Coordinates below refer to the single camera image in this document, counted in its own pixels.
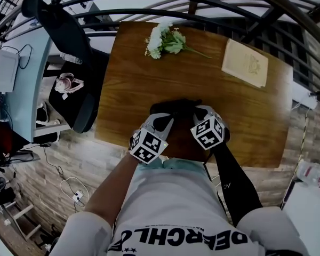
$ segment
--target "black chair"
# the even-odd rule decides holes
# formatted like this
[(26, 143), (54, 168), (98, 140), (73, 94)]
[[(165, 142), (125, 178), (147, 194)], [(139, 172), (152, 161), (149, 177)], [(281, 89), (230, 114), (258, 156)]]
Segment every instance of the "black chair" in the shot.
[(52, 0), (48, 5), (43, 0), (23, 0), (21, 12), (41, 23), (59, 51), (82, 60), (81, 65), (66, 61), (61, 72), (74, 74), (84, 81), (84, 87), (68, 94), (64, 100), (63, 94), (54, 90), (54, 84), (49, 102), (74, 131), (83, 133), (91, 128), (97, 116), (109, 55), (90, 47), (90, 40), (80, 24), (60, 2)]

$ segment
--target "white flower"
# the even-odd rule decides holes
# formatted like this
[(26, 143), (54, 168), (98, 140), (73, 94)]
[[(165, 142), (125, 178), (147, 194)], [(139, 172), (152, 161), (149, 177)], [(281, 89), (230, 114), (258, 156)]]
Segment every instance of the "white flower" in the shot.
[(161, 38), (161, 30), (158, 27), (152, 29), (150, 39), (152, 38)]
[(157, 49), (159, 46), (161, 46), (161, 44), (162, 44), (161, 38), (151, 38), (147, 45), (147, 49), (149, 51), (152, 51), (154, 49)]
[(166, 33), (170, 31), (170, 27), (172, 27), (172, 26), (173, 26), (172, 23), (166, 22), (166, 23), (160, 23), (160, 24), (158, 24), (157, 27), (159, 28), (161, 34), (162, 34), (163, 36), (165, 36)]
[(158, 49), (150, 50), (150, 55), (153, 59), (160, 59), (161, 58), (161, 54)]

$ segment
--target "white marker cube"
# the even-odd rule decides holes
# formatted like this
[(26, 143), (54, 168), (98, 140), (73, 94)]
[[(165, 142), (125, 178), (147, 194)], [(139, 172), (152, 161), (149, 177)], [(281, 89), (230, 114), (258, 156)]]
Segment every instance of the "white marker cube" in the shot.
[(191, 132), (198, 143), (208, 150), (224, 140), (225, 126), (215, 116), (191, 128)]
[(143, 163), (149, 164), (164, 151), (167, 145), (166, 141), (142, 128), (134, 135), (130, 153)]

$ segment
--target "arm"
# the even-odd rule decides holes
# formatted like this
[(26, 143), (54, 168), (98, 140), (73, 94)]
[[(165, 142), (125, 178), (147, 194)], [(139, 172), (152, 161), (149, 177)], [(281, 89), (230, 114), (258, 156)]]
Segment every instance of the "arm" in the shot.
[(113, 226), (139, 161), (129, 153), (97, 188), (85, 207)]
[(247, 213), (262, 207), (257, 191), (225, 142), (211, 149), (217, 162), (224, 200), (234, 223)]

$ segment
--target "white t-shirt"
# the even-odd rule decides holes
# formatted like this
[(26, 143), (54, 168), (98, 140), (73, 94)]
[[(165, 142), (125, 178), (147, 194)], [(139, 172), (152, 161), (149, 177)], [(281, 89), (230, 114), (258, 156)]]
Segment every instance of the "white t-shirt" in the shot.
[(279, 250), (308, 255), (279, 208), (253, 210), (235, 228), (207, 178), (154, 169), (135, 173), (114, 234), (101, 217), (74, 214), (51, 256), (280, 255)]

